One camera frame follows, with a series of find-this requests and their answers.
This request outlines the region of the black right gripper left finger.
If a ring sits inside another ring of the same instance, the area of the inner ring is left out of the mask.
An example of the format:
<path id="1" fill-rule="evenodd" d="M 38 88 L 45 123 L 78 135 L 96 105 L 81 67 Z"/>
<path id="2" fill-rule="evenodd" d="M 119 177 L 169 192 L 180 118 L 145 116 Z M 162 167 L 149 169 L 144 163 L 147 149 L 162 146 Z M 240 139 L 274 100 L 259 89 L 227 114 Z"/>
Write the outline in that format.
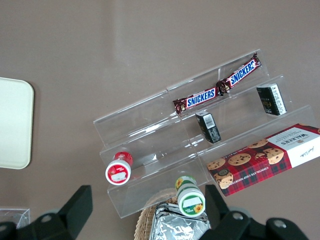
<path id="1" fill-rule="evenodd" d="M 44 214 L 31 224 L 32 238 L 75 240 L 92 211 L 92 187 L 82 185 L 58 212 Z"/>

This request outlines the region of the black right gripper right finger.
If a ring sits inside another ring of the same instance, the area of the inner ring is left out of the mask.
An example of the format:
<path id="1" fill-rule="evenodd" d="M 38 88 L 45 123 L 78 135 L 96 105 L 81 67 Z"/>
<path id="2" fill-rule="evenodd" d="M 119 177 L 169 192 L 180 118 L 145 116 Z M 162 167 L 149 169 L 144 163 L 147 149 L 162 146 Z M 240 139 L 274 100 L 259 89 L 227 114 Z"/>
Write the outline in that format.
<path id="1" fill-rule="evenodd" d="M 249 240 L 250 218 L 238 210 L 230 210 L 215 185 L 205 186 L 205 212 L 211 229 L 202 240 Z"/>

